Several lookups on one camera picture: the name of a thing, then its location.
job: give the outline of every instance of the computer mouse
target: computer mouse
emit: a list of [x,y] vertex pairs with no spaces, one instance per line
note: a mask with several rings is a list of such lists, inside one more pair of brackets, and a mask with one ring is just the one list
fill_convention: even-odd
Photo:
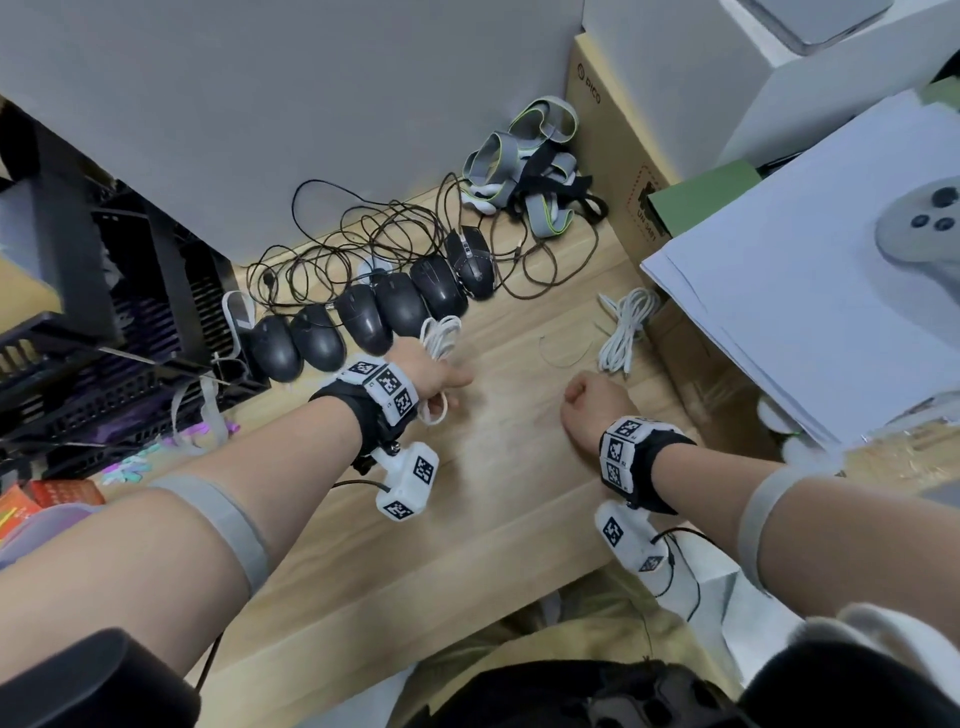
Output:
[[410,266],[410,279],[438,321],[444,316],[463,316],[467,313],[467,295],[442,255],[422,257]]
[[347,359],[344,337],[322,303],[301,308],[290,322],[290,333],[297,351],[314,369],[336,372],[344,365]]
[[334,307],[353,341],[366,353],[383,356],[394,344],[394,335],[380,318],[376,296],[366,283],[354,283],[341,293]]
[[283,316],[270,314],[251,329],[253,359],[270,379],[293,381],[303,371],[303,357],[297,351],[290,327]]
[[493,261],[487,240],[479,228],[464,225],[463,234],[453,231],[446,237],[446,259],[457,278],[477,301],[493,295]]
[[420,336],[423,322],[430,316],[420,291],[405,273],[383,276],[373,285],[380,316],[399,336]]

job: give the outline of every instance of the forearm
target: forearm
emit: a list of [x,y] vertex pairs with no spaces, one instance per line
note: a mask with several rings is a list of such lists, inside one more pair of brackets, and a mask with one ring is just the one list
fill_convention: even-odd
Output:
[[[782,467],[693,446],[662,451],[657,492],[731,557],[740,516]],[[833,616],[852,602],[908,613],[960,643],[960,511],[884,494],[842,478],[811,477],[774,508],[759,570],[770,592],[802,615]]]
[[[217,483],[263,536],[274,568],[360,449],[335,398],[309,402],[179,469]],[[180,673],[243,608],[236,557],[163,491],[123,498],[0,572],[0,682],[98,629],[119,626]]]

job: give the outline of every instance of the person's left arm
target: person's left arm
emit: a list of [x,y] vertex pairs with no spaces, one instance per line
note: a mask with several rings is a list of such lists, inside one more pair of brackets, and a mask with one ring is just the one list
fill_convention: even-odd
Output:
[[[421,399],[472,376],[397,338],[386,357]],[[217,483],[263,537],[271,570],[360,451],[350,408],[313,400],[177,473]],[[163,490],[124,497],[0,571],[0,684],[105,627],[121,627],[186,674],[248,600],[247,577],[217,531]]]

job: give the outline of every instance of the controller button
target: controller button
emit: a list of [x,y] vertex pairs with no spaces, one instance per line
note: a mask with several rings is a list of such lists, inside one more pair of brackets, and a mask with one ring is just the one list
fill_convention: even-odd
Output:
[[960,192],[956,187],[941,187],[930,197],[934,207],[950,207],[957,200],[960,200]]

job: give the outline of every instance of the khaki pants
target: khaki pants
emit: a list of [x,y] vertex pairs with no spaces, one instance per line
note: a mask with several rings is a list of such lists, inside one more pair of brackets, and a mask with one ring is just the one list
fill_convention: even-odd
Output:
[[435,713],[475,675],[540,660],[602,660],[631,664],[645,659],[686,665],[730,697],[739,684],[722,672],[680,617],[659,606],[633,574],[608,564],[560,589],[560,623],[546,626],[531,604],[417,665],[388,728],[401,728],[424,705]]

